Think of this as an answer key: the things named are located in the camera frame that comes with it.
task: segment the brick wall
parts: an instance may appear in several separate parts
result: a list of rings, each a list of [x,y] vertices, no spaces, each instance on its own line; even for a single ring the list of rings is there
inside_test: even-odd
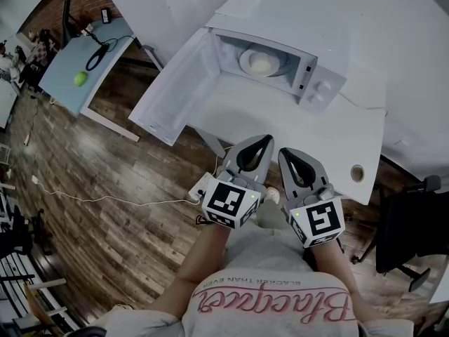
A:
[[[28,32],[38,34],[42,29],[49,29],[53,38],[60,42],[62,33],[62,7],[64,0],[42,0],[22,24],[20,31],[28,36]],[[108,7],[113,18],[121,14],[112,0],[71,0],[70,15],[78,19],[81,12],[88,15],[92,21],[101,20],[100,9]],[[123,56],[136,60],[151,61],[148,55],[131,44]]]

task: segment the microwave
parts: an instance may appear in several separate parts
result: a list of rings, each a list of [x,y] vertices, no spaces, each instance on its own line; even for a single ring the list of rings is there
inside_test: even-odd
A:
[[[287,3],[228,0],[162,69],[129,119],[171,146],[221,74],[285,91],[292,109],[323,112],[347,80],[347,28],[330,12]]]

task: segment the light blue table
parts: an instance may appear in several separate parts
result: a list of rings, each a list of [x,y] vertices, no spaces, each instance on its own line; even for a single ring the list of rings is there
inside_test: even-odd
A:
[[[119,39],[126,35],[134,37],[133,31],[123,18],[113,19],[110,24],[95,21],[92,26],[93,33],[100,41]],[[89,109],[95,93],[131,42],[133,42],[133,39],[130,37],[120,39],[114,50],[106,53],[100,64],[92,71],[87,72],[88,78],[84,85],[76,86],[74,83],[76,74],[80,71],[86,71],[87,62],[94,52],[100,48],[100,45],[91,37],[85,37],[84,35],[74,38],[55,56],[39,86],[70,112],[86,115],[131,140],[139,141],[139,136]]]

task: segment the green apple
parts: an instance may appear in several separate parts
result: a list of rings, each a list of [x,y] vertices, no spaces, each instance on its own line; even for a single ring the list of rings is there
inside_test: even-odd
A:
[[[87,72],[81,71],[75,76],[75,85],[82,86],[87,80]]]

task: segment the open microwave door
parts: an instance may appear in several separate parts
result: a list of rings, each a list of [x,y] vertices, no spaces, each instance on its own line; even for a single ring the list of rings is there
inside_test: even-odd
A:
[[[220,75],[213,35],[200,29],[155,78],[129,119],[173,146]]]

